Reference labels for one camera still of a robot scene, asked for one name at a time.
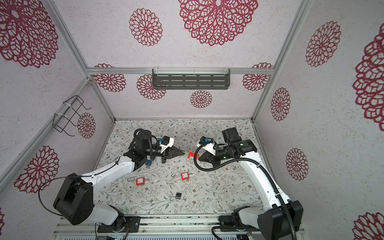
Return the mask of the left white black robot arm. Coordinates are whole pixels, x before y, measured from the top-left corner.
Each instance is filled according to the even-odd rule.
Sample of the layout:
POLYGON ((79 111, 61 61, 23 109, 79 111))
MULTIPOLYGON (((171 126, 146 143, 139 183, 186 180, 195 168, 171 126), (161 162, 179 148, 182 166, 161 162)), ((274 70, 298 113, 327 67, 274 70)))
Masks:
POLYGON ((116 207, 97 204, 94 195, 113 181, 140 169, 150 157, 160 157, 162 163, 166 163, 185 154, 174 146, 173 138, 164 136, 155 144, 152 140, 153 137, 135 137, 128 152, 115 162, 84 175, 66 176, 53 203, 54 209, 72 225, 94 222, 119 232, 126 225, 125 215, 116 207))

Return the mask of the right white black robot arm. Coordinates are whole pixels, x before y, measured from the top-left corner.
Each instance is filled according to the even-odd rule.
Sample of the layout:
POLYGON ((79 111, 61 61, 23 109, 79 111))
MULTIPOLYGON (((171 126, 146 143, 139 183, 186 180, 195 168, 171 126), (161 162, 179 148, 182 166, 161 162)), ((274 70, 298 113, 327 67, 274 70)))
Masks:
POLYGON ((235 209, 231 216, 220 216, 220 224, 211 229, 214 237, 219 239, 216 230, 256 230, 266 240, 278 240, 286 236, 297 239, 304 213, 301 203, 292 201, 279 187, 251 140, 243 140, 236 128, 226 129, 222 134, 223 144, 207 137, 197 141, 195 166, 200 171, 212 172, 232 163, 240 163, 261 197, 263 210, 245 206, 235 209))

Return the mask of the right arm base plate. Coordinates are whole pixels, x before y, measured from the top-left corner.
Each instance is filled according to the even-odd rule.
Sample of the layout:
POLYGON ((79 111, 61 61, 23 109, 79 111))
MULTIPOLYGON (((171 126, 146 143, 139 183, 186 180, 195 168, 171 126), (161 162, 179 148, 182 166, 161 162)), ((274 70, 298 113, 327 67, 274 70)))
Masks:
POLYGON ((240 219, 235 215, 221 215, 218 218, 220 230, 224 232, 230 232, 230 231, 254 231, 258 230, 257 228, 254 228, 249 225, 244 225, 241 223, 240 219))

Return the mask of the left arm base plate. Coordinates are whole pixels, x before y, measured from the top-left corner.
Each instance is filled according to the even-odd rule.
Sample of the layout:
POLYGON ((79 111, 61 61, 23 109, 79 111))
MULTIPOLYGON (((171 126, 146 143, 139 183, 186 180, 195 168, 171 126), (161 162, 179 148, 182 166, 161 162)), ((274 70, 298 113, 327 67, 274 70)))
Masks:
POLYGON ((97 233, 137 233, 141 217, 125 216, 118 218, 112 225, 99 224, 97 233))

